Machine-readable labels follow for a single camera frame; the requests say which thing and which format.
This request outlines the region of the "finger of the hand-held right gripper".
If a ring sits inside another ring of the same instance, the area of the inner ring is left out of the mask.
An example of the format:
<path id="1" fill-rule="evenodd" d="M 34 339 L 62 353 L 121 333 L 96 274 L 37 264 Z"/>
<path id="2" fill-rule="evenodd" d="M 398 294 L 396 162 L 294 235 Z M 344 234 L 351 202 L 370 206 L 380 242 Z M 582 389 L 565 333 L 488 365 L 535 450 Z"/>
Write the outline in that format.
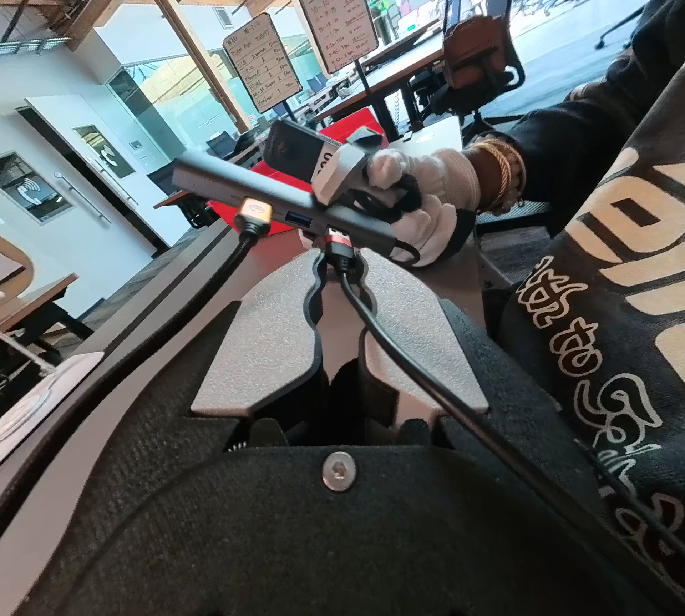
<path id="1" fill-rule="evenodd" d="M 371 155 L 352 144 L 341 145 L 324 156 L 312 176 L 312 190 L 316 202 L 329 207 L 347 192 L 369 187 L 366 167 Z"/>
<path id="2" fill-rule="evenodd" d="M 362 126 L 357 128 L 348 138 L 347 144 L 364 151 L 375 153 L 383 147 L 384 135 L 374 129 Z"/>

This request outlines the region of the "silver closed laptop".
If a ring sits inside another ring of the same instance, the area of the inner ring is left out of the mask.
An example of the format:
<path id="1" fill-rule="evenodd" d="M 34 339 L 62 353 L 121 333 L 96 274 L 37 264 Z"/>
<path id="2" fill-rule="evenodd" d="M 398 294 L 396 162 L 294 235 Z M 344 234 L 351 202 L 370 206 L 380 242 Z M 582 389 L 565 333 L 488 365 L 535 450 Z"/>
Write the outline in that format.
<path id="1" fill-rule="evenodd" d="M 430 155 L 441 149 L 462 151 L 460 119 L 449 115 L 441 117 L 436 123 L 417 132 L 406 133 L 399 140 L 391 142 L 388 148 L 414 158 Z"/>

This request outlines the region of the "person's black printed shirt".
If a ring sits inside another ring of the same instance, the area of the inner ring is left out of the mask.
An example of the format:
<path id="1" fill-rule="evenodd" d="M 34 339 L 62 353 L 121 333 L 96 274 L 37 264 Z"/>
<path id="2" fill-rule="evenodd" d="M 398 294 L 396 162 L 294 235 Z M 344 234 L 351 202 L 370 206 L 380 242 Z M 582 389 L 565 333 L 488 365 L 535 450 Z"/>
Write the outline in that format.
<path id="1" fill-rule="evenodd" d="M 500 339 L 684 614 L 684 67 L 513 293 Z"/>

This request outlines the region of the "person's right hand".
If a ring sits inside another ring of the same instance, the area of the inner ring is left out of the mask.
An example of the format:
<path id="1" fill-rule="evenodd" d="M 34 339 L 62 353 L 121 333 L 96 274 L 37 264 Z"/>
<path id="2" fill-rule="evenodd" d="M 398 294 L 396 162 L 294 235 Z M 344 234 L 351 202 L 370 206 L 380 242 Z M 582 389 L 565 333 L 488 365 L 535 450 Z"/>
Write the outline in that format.
<path id="1" fill-rule="evenodd" d="M 450 204 L 455 208 L 476 212 L 481 189 L 471 163 L 462 153 L 453 149 L 441 149 L 414 158 L 386 148 L 380 149 L 371 158 L 368 176 L 372 186 L 389 188 L 391 180 L 403 175 L 416 179 L 423 201 L 420 209 L 405 214 L 395 223 L 387 223 L 392 227 L 396 239 L 409 246 L 409 250 L 394 248 L 390 258 L 412 268 L 420 258 L 419 249 L 436 226 L 442 205 Z"/>

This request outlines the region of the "red plastic bin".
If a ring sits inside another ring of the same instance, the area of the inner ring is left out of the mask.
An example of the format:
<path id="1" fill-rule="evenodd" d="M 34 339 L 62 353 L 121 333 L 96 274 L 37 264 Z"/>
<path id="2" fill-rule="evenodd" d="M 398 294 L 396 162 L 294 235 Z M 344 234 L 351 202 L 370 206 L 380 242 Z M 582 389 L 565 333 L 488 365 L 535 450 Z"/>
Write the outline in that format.
<path id="1" fill-rule="evenodd" d="M 389 146 L 389 141 L 382 132 L 380 124 L 373 115 L 369 107 L 364 108 L 354 114 L 344 118 L 341 121 L 331 124 L 322 132 L 330 141 L 347 142 L 352 138 L 353 140 L 362 140 L 362 137 L 377 136 L 371 142 L 371 149 L 385 149 Z M 268 166 L 263 160 L 257 162 L 250 168 L 250 171 L 258 175 L 262 175 L 288 186 L 295 187 L 299 190 L 311 193 L 311 184 L 306 181 L 299 180 L 286 173 L 278 171 Z M 207 200 L 209 207 L 226 223 L 231 226 L 234 224 L 234 217 L 237 208 L 225 205 L 219 201 Z"/>

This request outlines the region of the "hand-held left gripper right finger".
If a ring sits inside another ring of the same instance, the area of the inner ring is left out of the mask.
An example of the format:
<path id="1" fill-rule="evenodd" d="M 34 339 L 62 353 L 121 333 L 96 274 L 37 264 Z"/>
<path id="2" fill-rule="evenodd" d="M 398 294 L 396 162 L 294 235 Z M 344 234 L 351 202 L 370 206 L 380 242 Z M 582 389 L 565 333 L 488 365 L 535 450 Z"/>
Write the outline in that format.
<path id="1" fill-rule="evenodd" d="M 362 249 L 360 281 L 378 323 L 407 354 L 477 413 L 490 406 L 445 314 L 441 300 L 419 278 L 370 249 Z M 365 415 L 397 432 L 411 419 L 433 427 L 445 411 L 379 343 L 360 336 L 359 375 Z"/>

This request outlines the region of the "black office chair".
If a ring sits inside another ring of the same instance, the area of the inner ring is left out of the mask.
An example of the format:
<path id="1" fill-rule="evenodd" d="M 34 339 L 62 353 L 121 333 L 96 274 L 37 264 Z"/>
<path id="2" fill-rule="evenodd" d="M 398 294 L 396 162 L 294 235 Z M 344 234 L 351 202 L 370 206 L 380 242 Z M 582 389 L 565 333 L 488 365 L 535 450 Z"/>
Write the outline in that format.
<path id="1" fill-rule="evenodd" d="M 167 196 L 174 195 L 179 189 L 173 183 L 173 162 L 153 171 L 147 177 Z M 177 206 L 187 222 L 194 229 L 209 227 L 220 220 L 218 214 L 209 206 L 207 200 L 194 195 L 185 195 L 172 200 L 169 206 Z"/>
<path id="2" fill-rule="evenodd" d="M 510 33 L 512 0 L 486 0 L 486 13 L 449 26 L 443 36 L 445 85 L 430 99 L 430 112 L 449 112 L 460 121 L 472 115 L 462 130 L 462 143 L 514 123 L 523 115 L 484 118 L 482 108 L 522 87 L 526 74 Z"/>
<path id="3" fill-rule="evenodd" d="M 209 153 L 222 160 L 233 156 L 237 144 L 238 141 L 226 131 L 216 133 L 207 140 Z"/>

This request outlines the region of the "person's right forearm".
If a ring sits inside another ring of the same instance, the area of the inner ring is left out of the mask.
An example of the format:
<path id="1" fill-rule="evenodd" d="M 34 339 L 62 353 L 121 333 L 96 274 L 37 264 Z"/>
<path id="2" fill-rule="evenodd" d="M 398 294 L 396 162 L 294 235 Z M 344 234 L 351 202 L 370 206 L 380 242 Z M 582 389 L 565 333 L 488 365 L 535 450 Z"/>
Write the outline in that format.
<path id="1" fill-rule="evenodd" d="M 629 47 L 599 80 L 464 151 L 479 180 L 477 209 L 502 213 L 518 200 L 581 203 L 683 64 L 684 0 L 651 0 Z"/>

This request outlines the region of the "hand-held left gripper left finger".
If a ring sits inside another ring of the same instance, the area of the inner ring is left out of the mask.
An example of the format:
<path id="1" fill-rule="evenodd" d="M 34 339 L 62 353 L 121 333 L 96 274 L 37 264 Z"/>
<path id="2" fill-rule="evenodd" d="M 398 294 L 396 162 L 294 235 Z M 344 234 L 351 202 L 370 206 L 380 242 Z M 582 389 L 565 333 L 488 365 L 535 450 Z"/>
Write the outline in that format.
<path id="1" fill-rule="evenodd" d="M 325 256 L 308 251 L 242 298 L 191 405 L 200 416 L 248 418 L 323 368 L 321 290 Z"/>

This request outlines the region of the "wooden office desk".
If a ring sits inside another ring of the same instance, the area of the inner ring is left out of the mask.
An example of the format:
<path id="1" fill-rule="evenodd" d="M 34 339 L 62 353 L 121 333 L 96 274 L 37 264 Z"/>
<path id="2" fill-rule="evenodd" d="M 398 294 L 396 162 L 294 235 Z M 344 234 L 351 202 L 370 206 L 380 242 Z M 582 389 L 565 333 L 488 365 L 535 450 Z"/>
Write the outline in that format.
<path id="1" fill-rule="evenodd" d="M 365 107 L 372 107 L 376 119 L 390 142 L 399 139 L 397 124 L 390 115 L 386 98 L 392 93 L 401 91 L 410 123 L 417 117 L 416 104 L 409 87 L 412 77 L 442 61 L 442 33 L 437 33 L 396 60 L 384 64 L 378 70 L 366 75 L 366 84 L 355 83 L 351 94 L 346 98 L 337 98 L 325 106 L 313 117 L 314 123 L 321 123 L 330 118 L 339 121 Z"/>

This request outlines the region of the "handwritten whiteboard on stand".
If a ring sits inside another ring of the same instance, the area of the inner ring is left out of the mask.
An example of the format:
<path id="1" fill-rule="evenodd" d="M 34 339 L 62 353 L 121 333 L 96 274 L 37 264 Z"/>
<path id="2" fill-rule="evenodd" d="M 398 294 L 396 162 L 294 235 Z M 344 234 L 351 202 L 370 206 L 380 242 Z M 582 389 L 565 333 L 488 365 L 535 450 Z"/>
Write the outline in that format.
<path id="1" fill-rule="evenodd" d="M 303 90 L 273 20 L 263 12 L 223 39 L 223 49 L 262 114 Z"/>
<path id="2" fill-rule="evenodd" d="M 379 40 L 367 0 L 299 0 L 325 70 L 334 74 L 375 51 Z"/>

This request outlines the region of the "grey usb hub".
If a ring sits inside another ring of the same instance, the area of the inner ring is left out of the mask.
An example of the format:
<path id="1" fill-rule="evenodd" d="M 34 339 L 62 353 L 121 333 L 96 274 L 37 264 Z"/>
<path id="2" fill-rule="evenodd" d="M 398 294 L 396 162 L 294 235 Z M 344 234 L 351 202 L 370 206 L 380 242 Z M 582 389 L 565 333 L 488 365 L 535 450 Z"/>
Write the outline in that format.
<path id="1" fill-rule="evenodd" d="M 347 206 L 320 206 L 312 193 L 235 166 L 206 153 L 187 151 L 174 162 L 173 181 L 183 191 L 239 207 L 246 198 L 268 203 L 274 221 L 323 236 L 328 227 L 348 234 L 358 248 L 388 257 L 397 245 L 392 227 Z"/>

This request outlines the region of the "long wooden table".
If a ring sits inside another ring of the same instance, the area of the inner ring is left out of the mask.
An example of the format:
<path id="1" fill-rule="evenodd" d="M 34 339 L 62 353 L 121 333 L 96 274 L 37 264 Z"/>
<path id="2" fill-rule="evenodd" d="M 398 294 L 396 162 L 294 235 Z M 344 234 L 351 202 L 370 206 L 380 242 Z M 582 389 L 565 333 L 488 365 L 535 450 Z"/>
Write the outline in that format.
<path id="1" fill-rule="evenodd" d="M 60 353 L 42 338 L 50 328 L 60 323 L 80 340 L 93 334 L 84 322 L 57 304 L 66 294 L 67 288 L 78 278 L 77 274 L 70 273 L 32 293 L 2 303 L 1 332 L 26 349 L 32 345 L 37 346 L 47 353 L 47 358 L 54 358 L 60 363 L 63 359 Z"/>

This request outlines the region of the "gold dark wall picture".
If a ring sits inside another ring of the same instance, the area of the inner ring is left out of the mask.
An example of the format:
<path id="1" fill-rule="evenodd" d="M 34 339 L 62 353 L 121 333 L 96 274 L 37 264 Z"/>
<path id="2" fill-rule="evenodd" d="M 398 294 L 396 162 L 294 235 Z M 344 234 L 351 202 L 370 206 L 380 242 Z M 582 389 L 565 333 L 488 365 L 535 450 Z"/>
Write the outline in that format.
<path id="1" fill-rule="evenodd" d="M 133 166 L 126 160 L 115 146 L 94 125 L 82 125 L 73 128 L 80 139 L 90 147 L 99 166 L 121 180 L 136 173 Z"/>

